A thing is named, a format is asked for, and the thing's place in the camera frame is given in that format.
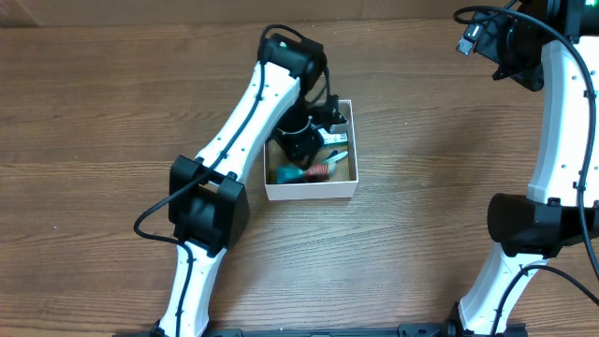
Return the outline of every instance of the wooden table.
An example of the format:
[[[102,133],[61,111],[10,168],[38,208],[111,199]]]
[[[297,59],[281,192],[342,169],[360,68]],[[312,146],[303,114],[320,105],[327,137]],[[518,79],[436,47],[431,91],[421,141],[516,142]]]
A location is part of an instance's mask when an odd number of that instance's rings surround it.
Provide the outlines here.
[[[0,335],[109,336],[165,311],[175,248],[133,233],[241,98],[265,24],[0,30]],[[351,200],[268,202],[219,272],[211,318],[246,330],[440,321],[491,244],[487,205],[524,194],[543,94],[454,51],[451,21],[304,22],[355,109]],[[166,211],[144,223],[168,235]],[[597,292],[583,246],[552,266]],[[552,274],[512,314],[532,336],[599,334]]]

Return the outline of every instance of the cardboard box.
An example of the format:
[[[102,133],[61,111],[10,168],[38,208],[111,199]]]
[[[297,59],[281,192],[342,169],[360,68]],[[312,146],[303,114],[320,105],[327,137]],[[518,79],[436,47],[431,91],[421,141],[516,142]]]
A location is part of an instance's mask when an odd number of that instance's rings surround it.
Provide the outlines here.
[[[264,146],[264,185],[269,200],[298,200],[311,198],[351,198],[358,186],[358,155],[354,132],[354,115],[351,100],[340,100],[339,111],[349,123],[347,127],[347,145],[324,148],[315,158],[315,162],[326,158],[328,152],[348,151],[346,159],[337,164],[337,171],[330,180],[322,183],[282,183],[274,182],[274,170],[287,162],[283,150],[271,141]]]

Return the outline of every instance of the wire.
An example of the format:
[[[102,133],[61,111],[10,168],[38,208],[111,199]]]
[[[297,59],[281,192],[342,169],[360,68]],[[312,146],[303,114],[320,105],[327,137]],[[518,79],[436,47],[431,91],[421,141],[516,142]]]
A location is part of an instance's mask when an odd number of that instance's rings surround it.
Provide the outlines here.
[[[585,64],[584,60],[582,59],[582,56],[580,56],[580,53],[578,53],[578,51],[574,47],[574,45],[570,41],[568,41],[562,34],[560,34],[555,29],[551,28],[550,26],[548,26],[546,23],[541,22],[541,21],[531,17],[530,15],[526,15],[524,13],[520,13],[515,10],[505,9],[505,8],[501,8],[501,7],[493,7],[493,6],[464,7],[464,8],[458,9],[453,14],[453,19],[458,23],[470,24],[470,23],[468,23],[468,21],[461,19],[460,15],[463,13],[471,12],[471,11],[487,11],[487,12],[496,12],[496,13],[500,13],[500,14],[511,15],[512,17],[521,19],[523,21],[526,21],[526,22],[529,22],[529,23],[532,23],[532,24],[538,26],[539,28],[543,29],[548,34],[550,34],[552,37],[555,37],[555,39],[559,40],[564,45],[564,47],[568,51],[570,51],[570,53],[572,54],[572,57],[574,57],[574,60],[576,61],[576,63],[578,64],[578,67],[580,68],[580,73],[582,74],[582,78],[584,79],[584,83],[587,87],[587,98],[589,99],[589,134],[587,137],[587,145],[585,148],[584,159],[582,161],[582,169],[580,170],[580,178],[578,180],[578,185],[576,186],[577,206],[578,206],[578,215],[580,216],[580,229],[582,231],[584,245],[587,249],[587,255],[589,256],[589,261],[591,262],[592,269],[595,273],[595,277],[597,277],[597,280],[599,280],[599,265],[597,264],[597,257],[595,256],[595,253],[592,249],[591,238],[589,237],[589,230],[587,229],[587,220],[584,215],[584,190],[586,188],[587,174],[589,173],[589,166],[591,165],[592,147],[593,147],[594,141],[595,141],[595,127],[597,125],[597,116],[596,116],[597,106],[596,106],[596,101],[595,101],[596,94],[595,94],[594,86],[592,85],[591,73],[589,72],[587,65]]]
[[[528,271],[535,270],[535,269],[551,271],[555,274],[560,275],[564,279],[568,280],[571,284],[576,286],[578,289],[580,289],[580,291],[582,291],[585,295],[587,295],[587,297],[589,299],[591,299],[596,305],[599,305],[599,299],[597,299],[597,297],[594,296],[589,289],[587,289],[579,281],[577,281],[577,279],[568,275],[567,273],[560,271],[559,269],[550,267],[550,266],[544,266],[544,265],[526,266],[526,267],[522,268],[520,271],[518,271],[518,273],[516,274],[516,276],[514,277],[512,282],[510,282],[509,286],[507,286],[507,289],[505,290],[504,295],[502,296],[502,299],[499,301],[499,306],[497,307],[497,314],[495,315],[495,320],[493,321],[493,326],[490,330],[490,337],[494,337],[495,334],[497,333],[497,327],[499,326],[499,319],[502,316],[502,310],[504,309],[504,305],[505,305],[505,302],[507,301],[507,297],[509,296],[509,293],[512,291],[512,289],[514,289],[514,286],[516,286],[516,284],[518,283],[518,280],[522,277],[522,275],[528,276]]]
[[[189,287],[189,281],[191,279],[191,272],[192,272],[192,268],[193,268],[193,264],[194,264],[194,255],[193,255],[191,249],[189,247],[187,247],[184,242],[175,240],[173,238],[168,238],[168,237],[163,237],[160,235],[153,235],[153,234],[145,233],[144,231],[142,231],[140,229],[140,226],[141,226],[141,223],[143,222],[143,220],[145,220],[148,216],[152,215],[154,212],[160,210],[166,204],[172,202],[173,200],[175,200],[177,198],[180,198],[183,194],[185,194],[185,193],[189,192],[189,190],[195,188],[199,183],[208,181],[208,179],[209,179],[211,173],[214,171],[214,169],[216,169],[216,167],[220,164],[220,162],[226,158],[227,152],[231,149],[231,147],[235,143],[235,140],[237,140],[237,138],[240,136],[243,129],[248,125],[248,123],[252,119],[252,116],[256,112],[258,104],[262,100],[262,92],[264,91],[264,81],[265,81],[264,57],[263,57],[264,56],[264,44],[266,41],[267,33],[272,29],[283,29],[283,30],[286,30],[287,32],[290,32],[290,33],[296,35],[297,37],[299,37],[302,40],[305,39],[305,37],[302,34],[300,34],[298,31],[296,31],[295,29],[287,27],[282,24],[271,24],[264,29],[264,31],[262,32],[262,36],[260,37],[260,44],[258,47],[258,62],[260,63],[260,85],[258,87],[258,93],[256,94],[256,100],[254,101],[254,105],[252,105],[252,108],[250,109],[250,111],[248,112],[248,115],[245,117],[245,119],[241,123],[240,127],[237,129],[237,131],[235,132],[235,134],[233,135],[231,140],[226,144],[225,148],[221,151],[221,153],[218,155],[218,157],[216,158],[214,163],[212,163],[212,165],[210,165],[210,167],[208,169],[206,169],[201,175],[197,176],[192,182],[186,184],[184,187],[180,188],[179,190],[177,190],[170,196],[158,201],[156,204],[154,204],[148,210],[143,212],[138,217],[138,219],[135,221],[135,224],[133,225],[133,230],[140,237],[142,237],[144,239],[148,239],[148,240],[158,241],[158,242],[168,242],[168,243],[178,244],[187,253],[187,256],[188,256],[187,262],[189,263],[189,268],[187,268],[185,282],[183,283],[183,289],[181,292],[181,296],[179,297],[179,303],[178,303],[178,308],[177,308],[177,313],[176,313],[176,316],[177,316],[177,327],[175,328],[176,329],[176,332],[175,332],[176,337],[180,337],[180,333],[181,333],[181,314],[183,313],[183,301],[185,298],[185,294],[187,293],[187,288]]]
[[[518,2],[518,0],[510,0],[509,3],[507,3],[507,5],[504,6],[504,9],[510,9],[512,6],[514,6],[516,3]],[[489,16],[486,16],[484,18],[479,18],[479,19],[471,19],[471,20],[464,20],[464,19],[460,19],[460,21],[457,21],[458,23],[462,23],[462,24],[476,24],[476,23],[482,23],[482,22],[487,22],[489,20],[493,20],[495,18],[497,18],[498,16],[500,16],[501,13],[500,12],[496,12],[495,14],[491,14]]]
[[[328,66],[325,66],[325,85],[322,87],[322,89],[320,89],[320,92],[318,93],[318,95],[316,95],[316,97],[313,100],[311,100],[308,104],[310,104],[310,105],[316,104],[318,99],[320,99],[320,97],[322,97],[322,94],[325,93],[325,90],[327,90],[327,96],[329,96],[330,95],[330,79],[329,79],[329,67]]]

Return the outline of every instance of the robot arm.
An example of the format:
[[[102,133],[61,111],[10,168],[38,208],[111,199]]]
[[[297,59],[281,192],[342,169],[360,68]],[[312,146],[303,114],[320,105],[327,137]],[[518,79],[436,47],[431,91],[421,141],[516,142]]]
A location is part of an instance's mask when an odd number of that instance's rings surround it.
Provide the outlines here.
[[[572,9],[572,4],[559,9],[554,8],[559,3],[544,6],[543,1],[536,1],[522,5],[519,12],[541,18],[554,16],[554,19],[562,13],[563,22],[572,23],[577,15],[570,14],[579,13],[578,9]],[[589,7],[581,13],[577,25],[555,28],[575,42],[574,48],[593,70],[599,67],[599,37],[581,35],[599,33],[597,21],[591,20],[596,19],[598,12],[595,7]],[[475,19],[484,16],[477,13]],[[498,194],[491,200],[488,226],[495,243],[474,286],[458,305],[459,317],[455,318],[460,321],[461,329],[476,335],[495,332],[491,329],[496,310],[520,269],[546,265],[562,247],[581,242],[576,186],[589,128],[589,99],[581,74],[584,70],[560,41],[536,31],[532,34],[531,29],[537,27],[499,16],[489,22],[469,25],[458,45],[462,53],[468,54],[475,47],[476,52],[498,63],[499,68],[493,75],[495,80],[510,77],[531,91],[546,88],[539,155],[527,196]],[[591,163],[592,167],[599,165],[596,152],[592,154]],[[584,195],[586,212],[596,212],[593,204],[599,200],[598,183],[595,175],[590,174]],[[593,224],[591,236],[597,236],[597,226]],[[507,318],[534,272],[525,274],[509,293],[496,332],[506,331]]]
[[[250,168],[258,153],[264,146],[272,129],[276,126],[282,115],[300,97],[300,78],[289,76],[289,70],[273,63],[266,63],[265,88],[262,100],[258,104],[254,116],[243,129],[238,139],[227,153],[227,157],[214,169],[223,176],[237,177],[239,183],[245,183]],[[240,128],[254,104],[260,83],[260,64],[254,67],[254,76],[241,98],[237,107],[228,118],[225,126],[214,139],[202,149],[197,158],[203,158],[202,165],[209,167],[220,154],[221,149]],[[183,311],[181,313],[181,336],[199,336],[208,327],[208,304],[214,286],[216,273],[226,253],[222,248],[215,256],[210,257],[209,252],[197,242],[189,240],[185,245],[191,249],[194,264],[191,271],[189,286],[184,295]],[[177,326],[177,309],[179,298],[183,293],[183,285],[188,272],[188,254],[181,247],[178,248],[178,261],[175,280],[168,303],[167,312],[160,319],[159,329],[165,336],[175,336]]]
[[[300,42],[277,34],[261,41],[254,74],[223,128],[194,160],[179,156],[171,167],[171,195],[190,183],[199,185],[169,203],[168,219],[184,247],[178,246],[167,311],[151,336],[198,337],[208,327],[208,305],[218,268],[249,218],[244,183],[269,138],[281,141],[291,161],[306,155],[309,163],[324,142],[317,129],[341,130],[346,123],[336,105],[330,104],[336,96],[327,93],[324,106],[306,104],[305,95],[321,73],[328,77],[322,45],[280,25],[267,27],[263,36],[271,28],[291,31]],[[202,186],[208,182],[218,185],[215,193]]]

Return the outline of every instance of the black mount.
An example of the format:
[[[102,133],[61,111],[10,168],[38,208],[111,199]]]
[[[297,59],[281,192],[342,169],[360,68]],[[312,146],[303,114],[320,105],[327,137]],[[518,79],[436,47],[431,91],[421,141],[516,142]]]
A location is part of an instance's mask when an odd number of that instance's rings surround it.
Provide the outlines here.
[[[599,236],[599,203],[585,209],[591,239]],[[577,207],[564,207],[558,198],[547,204],[524,196],[496,194],[490,201],[487,226],[491,238],[507,256],[542,254],[552,258],[565,246],[583,242]]]
[[[283,149],[289,161],[308,169],[325,142],[318,129],[324,128],[334,133],[333,126],[346,123],[347,120],[339,112],[337,95],[329,95],[324,105],[313,107],[308,107],[306,100],[300,97],[270,136]]]
[[[599,6],[585,5],[585,0],[522,1],[518,11],[547,23],[573,43],[578,43],[581,36],[599,35]],[[474,19],[487,16],[489,13],[477,12]],[[482,33],[472,38],[476,27]],[[499,15],[469,25],[464,37],[475,44],[475,52],[499,65],[494,80],[511,78],[531,91],[543,89],[541,50],[554,39],[543,29]]]
[[[207,168],[202,162],[201,157],[195,161],[182,155],[177,157],[170,167],[170,194],[203,174]],[[216,193],[198,186],[170,202],[168,220],[175,224],[174,236],[182,242],[195,240],[208,251],[208,256],[216,256],[223,248],[232,248],[250,216],[245,186],[236,179],[232,172],[223,176],[211,171],[208,180],[200,184],[218,183]]]
[[[289,70],[289,76],[299,77],[300,96],[305,96],[314,87],[320,74],[327,66],[324,46],[316,41],[304,38],[296,41],[280,34],[266,39],[262,62],[271,62]]]

